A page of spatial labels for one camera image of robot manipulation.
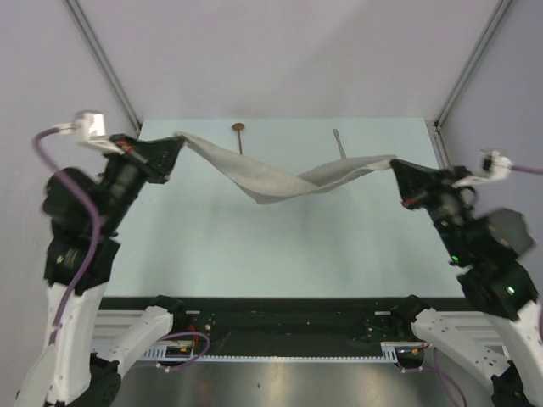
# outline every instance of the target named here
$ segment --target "light blue table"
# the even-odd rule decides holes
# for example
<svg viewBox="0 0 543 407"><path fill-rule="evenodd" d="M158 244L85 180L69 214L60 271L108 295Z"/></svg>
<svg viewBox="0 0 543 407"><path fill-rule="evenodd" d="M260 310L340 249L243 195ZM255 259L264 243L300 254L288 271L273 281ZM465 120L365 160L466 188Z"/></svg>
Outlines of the light blue table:
<svg viewBox="0 0 543 407"><path fill-rule="evenodd" d="M141 138L187 131L238 150L238 120L147 120ZM293 174L393 153L436 167L422 119L241 120L244 154ZM260 206L188 149L171 180L147 185L120 227L106 295L429 297L462 295L425 211L400 205L391 170L328 194Z"/></svg>

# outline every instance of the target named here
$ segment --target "white wall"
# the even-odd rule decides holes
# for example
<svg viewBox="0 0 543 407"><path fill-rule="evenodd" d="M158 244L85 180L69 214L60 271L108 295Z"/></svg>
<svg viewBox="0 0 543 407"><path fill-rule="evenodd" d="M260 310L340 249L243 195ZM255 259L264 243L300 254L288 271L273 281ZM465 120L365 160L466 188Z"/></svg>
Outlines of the white wall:
<svg viewBox="0 0 543 407"><path fill-rule="evenodd" d="M481 148L504 148L516 164L543 167L543 2L515 2L510 15L445 123L445 143L455 163L474 167ZM525 214L543 245L543 179L512 174L480 188L479 207L509 207ZM543 250L522 263L543 289Z"/></svg>
<svg viewBox="0 0 543 407"><path fill-rule="evenodd" d="M48 219L40 213L49 174L31 150L40 130L99 109L109 130L130 126L60 1L4 2L0 13L0 405L11 405L39 355L45 321L42 285ZM92 174L102 159L69 137L46 141L62 165Z"/></svg>
<svg viewBox="0 0 543 407"><path fill-rule="evenodd" d="M81 3L145 119L433 119L498 2Z"/></svg>

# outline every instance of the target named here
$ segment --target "white cable connector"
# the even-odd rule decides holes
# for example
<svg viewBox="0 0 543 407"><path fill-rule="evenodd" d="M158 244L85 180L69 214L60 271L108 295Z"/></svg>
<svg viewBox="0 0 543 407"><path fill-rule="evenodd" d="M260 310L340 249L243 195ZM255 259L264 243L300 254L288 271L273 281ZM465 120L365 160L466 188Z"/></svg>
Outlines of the white cable connector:
<svg viewBox="0 0 543 407"><path fill-rule="evenodd" d="M59 134L70 134L75 129L73 123L62 123L60 125L55 125L54 127L59 129Z"/></svg>
<svg viewBox="0 0 543 407"><path fill-rule="evenodd" d="M415 369L418 369L418 371L423 371L423 370L424 370L424 368L423 368L422 366L418 366L418 367L416 367ZM405 367L402 367L402 368L401 368L400 373L407 373L407 372L408 372L408 371L406 370Z"/></svg>
<svg viewBox="0 0 543 407"><path fill-rule="evenodd" d="M156 365L154 365L154 367L156 367L157 369L160 369L162 367L162 365L159 362L156 362ZM170 367L169 366L164 369L164 373L170 373Z"/></svg>
<svg viewBox="0 0 543 407"><path fill-rule="evenodd" d="M125 153L107 137L104 115L100 112L84 110L77 113L73 126L78 144L102 153Z"/></svg>
<svg viewBox="0 0 543 407"><path fill-rule="evenodd" d="M470 187L487 182L502 181L511 174L512 161L500 150L484 150L483 163L478 174L467 176L452 184L453 187Z"/></svg>

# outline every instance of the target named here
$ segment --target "gray towel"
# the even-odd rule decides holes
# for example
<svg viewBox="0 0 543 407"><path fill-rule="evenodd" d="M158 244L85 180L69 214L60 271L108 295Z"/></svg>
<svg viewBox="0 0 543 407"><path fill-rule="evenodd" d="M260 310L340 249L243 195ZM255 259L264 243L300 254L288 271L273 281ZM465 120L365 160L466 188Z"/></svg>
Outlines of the gray towel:
<svg viewBox="0 0 543 407"><path fill-rule="evenodd" d="M307 193L323 193L375 170L387 170L394 155L354 157L319 165L291 176L271 165L234 153L201 137L178 132L186 146L234 181L258 204L271 204Z"/></svg>

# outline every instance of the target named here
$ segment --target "table surface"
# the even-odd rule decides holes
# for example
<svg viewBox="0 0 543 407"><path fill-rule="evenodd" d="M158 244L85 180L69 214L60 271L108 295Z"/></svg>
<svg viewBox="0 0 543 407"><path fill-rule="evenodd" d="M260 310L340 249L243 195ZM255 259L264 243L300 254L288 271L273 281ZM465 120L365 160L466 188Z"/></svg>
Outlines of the table surface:
<svg viewBox="0 0 543 407"><path fill-rule="evenodd" d="M237 120L147 120L141 138L186 131L237 151ZM244 154L292 174L396 154L437 167L422 119L244 120ZM392 170L323 195L261 206L196 153L147 185L119 229L110 297L459 297L425 211L400 205Z"/></svg>
<svg viewBox="0 0 543 407"><path fill-rule="evenodd" d="M453 375L469 405L490 396L457 366ZM402 375L394 365L201 362L165 374L129 371L112 407L435 407L452 406L434 373Z"/></svg>

